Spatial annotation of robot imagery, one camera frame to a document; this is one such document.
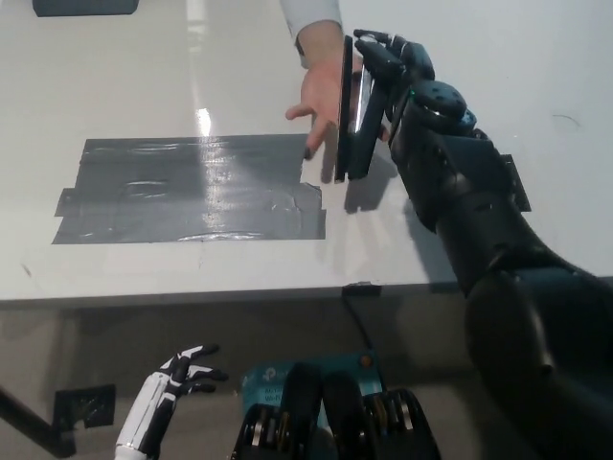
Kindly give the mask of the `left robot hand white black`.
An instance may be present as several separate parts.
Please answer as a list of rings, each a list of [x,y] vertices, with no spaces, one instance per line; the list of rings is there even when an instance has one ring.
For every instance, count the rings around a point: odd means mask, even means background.
[[[223,371],[196,361],[219,350],[216,344],[181,351],[144,381],[115,446],[115,460],[157,459],[177,402],[192,393],[213,393],[228,379]]]

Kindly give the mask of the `right robot hand black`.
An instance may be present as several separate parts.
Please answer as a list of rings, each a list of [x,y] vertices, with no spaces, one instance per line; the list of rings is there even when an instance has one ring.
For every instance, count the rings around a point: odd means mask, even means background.
[[[392,143],[411,86],[416,81],[433,81],[434,66],[420,43],[411,42],[401,35],[364,29],[355,29],[353,35],[355,48],[363,57],[364,70],[373,81],[367,108],[372,101],[381,101],[374,95],[380,88],[384,96],[382,115],[390,123],[387,140]]]

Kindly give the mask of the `person bare hand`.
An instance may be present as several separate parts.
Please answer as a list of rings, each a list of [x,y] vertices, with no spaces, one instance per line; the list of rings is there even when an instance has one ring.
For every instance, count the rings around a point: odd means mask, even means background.
[[[300,101],[285,112],[288,121],[312,117],[311,129],[306,138],[305,159],[313,157],[331,128],[338,123],[342,63],[342,57],[336,56],[324,58],[312,65],[303,79]]]

